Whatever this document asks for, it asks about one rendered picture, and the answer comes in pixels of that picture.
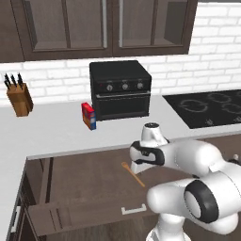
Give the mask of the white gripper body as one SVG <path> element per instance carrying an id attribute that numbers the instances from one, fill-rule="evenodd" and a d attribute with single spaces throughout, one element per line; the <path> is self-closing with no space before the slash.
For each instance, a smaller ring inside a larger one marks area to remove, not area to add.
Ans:
<path id="1" fill-rule="evenodd" d="M 134 173 L 134 174 L 139 174 L 140 172 L 143 172 L 147 169 L 150 169 L 153 167 L 153 164 L 149 164 L 149 163 L 141 163 L 141 164 L 138 164 L 137 162 L 133 161 L 131 163 L 131 171 Z"/>

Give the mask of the wooden spoon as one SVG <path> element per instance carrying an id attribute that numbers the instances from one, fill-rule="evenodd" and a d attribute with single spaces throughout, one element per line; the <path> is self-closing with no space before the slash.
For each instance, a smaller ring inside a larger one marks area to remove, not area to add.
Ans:
<path id="1" fill-rule="evenodd" d="M 145 185 L 141 182 L 141 180 L 131 171 L 128 164 L 126 162 L 121 162 L 121 165 L 123 168 L 125 168 L 135 179 L 136 181 L 142 186 L 145 187 Z"/>

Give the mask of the open brown drawer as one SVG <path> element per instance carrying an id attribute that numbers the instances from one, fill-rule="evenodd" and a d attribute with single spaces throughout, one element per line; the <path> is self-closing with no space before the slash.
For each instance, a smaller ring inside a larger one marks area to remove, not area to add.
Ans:
<path id="1" fill-rule="evenodd" d="M 216 146 L 225 161 L 241 166 L 241 134 L 200 141 Z M 27 161 L 26 176 L 36 202 L 27 211 L 36 235 L 146 216 L 153 213 L 147 203 L 150 188 L 190 177 L 176 169 L 153 167 L 136 174 L 142 187 L 121 162 L 131 168 L 130 148 Z M 122 207 L 134 209 L 142 203 L 147 211 L 122 215 Z"/>

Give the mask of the red and blue box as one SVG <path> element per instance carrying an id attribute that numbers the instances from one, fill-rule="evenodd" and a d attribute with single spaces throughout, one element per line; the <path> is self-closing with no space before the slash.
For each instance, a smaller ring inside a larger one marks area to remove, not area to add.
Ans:
<path id="1" fill-rule="evenodd" d="M 82 103 L 82 117 L 83 122 L 89 128 L 89 130 L 96 129 L 96 117 L 94 109 L 88 103 Z"/>

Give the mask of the black toaster oven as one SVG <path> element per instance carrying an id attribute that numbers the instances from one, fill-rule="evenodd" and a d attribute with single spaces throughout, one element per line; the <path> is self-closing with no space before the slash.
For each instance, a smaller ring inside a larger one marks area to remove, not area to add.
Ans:
<path id="1" fill-rule="evenodd" d="M 91 62 L 89 78 L 97 121 L 149 115 L 152 77 L 137 60 Z"/>

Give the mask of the black hob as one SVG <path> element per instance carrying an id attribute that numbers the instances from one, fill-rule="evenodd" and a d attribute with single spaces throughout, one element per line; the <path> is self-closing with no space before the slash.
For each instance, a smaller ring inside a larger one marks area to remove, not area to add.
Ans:
<path id="1" fill-rule="evenodd" d="M 166 95 L 190 129 L 241 123 L 241 89 Z"/>

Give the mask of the brown base cupboard front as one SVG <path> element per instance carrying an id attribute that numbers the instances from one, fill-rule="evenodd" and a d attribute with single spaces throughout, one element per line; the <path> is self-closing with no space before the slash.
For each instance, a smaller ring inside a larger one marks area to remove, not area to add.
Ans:
<path id="1" fill-rule="evenodd" d="M 21 213 L 18 221 L 17 230 L 15 233 L 11 233 L 11 227 L 13 223 L 13 217 L 15 209 L 13 210 L 12 219 L 9 225 L 9 233 L 6 241 L 39 241 L 35 234 L 33 225 L 30 220 L 30 215 L 28 214 L 28 207 L 31 204 L 35 204 L 35 198 L 30 187 L 27 176 L 25 175 L 23 181 L 20 185 L 20 192 L 17 196 L 16 207 L 21 206 Z"/>

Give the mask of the wooden knife block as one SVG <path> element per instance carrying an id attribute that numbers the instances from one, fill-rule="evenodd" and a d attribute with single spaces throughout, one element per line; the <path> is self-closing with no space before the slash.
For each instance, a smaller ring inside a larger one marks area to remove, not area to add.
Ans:
<path id="1" fill-rule="evenodd" d="M 26 83 L 21 86 L 11 85 L 7 96 L 17 117 L 26 117 L 33 110 L 33 101 Z"/>

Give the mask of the brown glass cupboard door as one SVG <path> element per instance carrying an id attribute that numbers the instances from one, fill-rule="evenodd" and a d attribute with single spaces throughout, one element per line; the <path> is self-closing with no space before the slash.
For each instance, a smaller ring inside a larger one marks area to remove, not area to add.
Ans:
<path id="1" fill-rule="evenodd" d="M 106 0 L 107 48 L 102 0 L 10 0 L 24 60 L 112 55 L 112 0 Z"/>
<path id="2" fill-rule="evenodd" d="M 113 56 L 187 55 L 198 0 L 123 0 L 119 47 L 119 0 L 112 0 Z"/>

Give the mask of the plain brown cupboard door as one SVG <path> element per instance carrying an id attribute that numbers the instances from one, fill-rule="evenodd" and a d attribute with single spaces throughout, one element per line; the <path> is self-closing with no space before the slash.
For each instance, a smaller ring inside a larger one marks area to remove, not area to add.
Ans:
<path id="1" fill-rule="evenodd" d="M 0 0 L 0 63 L 23 62 L 24 55 L 10 0 Z"/>

